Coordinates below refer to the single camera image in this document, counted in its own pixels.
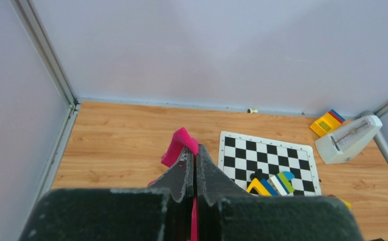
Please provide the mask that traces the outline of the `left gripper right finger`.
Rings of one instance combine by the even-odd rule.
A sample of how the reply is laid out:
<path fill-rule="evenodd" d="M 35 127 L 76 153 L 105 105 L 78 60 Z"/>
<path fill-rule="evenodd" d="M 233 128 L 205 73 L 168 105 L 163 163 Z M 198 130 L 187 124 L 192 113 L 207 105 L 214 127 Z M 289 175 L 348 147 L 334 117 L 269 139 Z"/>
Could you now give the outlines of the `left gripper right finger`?
<path fill-rule="evenodd" d="M 199 240 L 363 240 L 351 211 L 335 197 L 254 196 L 230 180 L 199 146 Z"/>

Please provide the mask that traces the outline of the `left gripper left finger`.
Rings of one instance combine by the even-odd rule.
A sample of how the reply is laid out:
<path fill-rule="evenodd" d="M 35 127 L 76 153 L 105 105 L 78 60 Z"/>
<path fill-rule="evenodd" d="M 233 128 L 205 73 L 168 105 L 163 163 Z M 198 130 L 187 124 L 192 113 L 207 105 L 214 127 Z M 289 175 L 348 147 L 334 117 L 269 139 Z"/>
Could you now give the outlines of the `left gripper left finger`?
<path fill-rule="evenodd" d="M 20 240 L 189 240 L 193 153 L 146 188 L 61 188 L 35 205 Z"/>

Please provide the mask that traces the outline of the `magenta red garment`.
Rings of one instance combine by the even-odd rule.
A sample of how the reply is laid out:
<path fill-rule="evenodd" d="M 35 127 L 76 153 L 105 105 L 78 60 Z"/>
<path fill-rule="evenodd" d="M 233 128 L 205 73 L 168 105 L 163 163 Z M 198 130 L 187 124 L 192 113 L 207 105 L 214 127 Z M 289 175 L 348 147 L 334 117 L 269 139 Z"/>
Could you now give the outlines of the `magenta red garment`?
<path fill-rule="evenodd" d="M 198 153 L 198 141 L 185 128 L 175 131 L 161 159 L 167 171 L 145 189 L 146 209 L 160 221 L 158 240 L 198 240 Z"/>

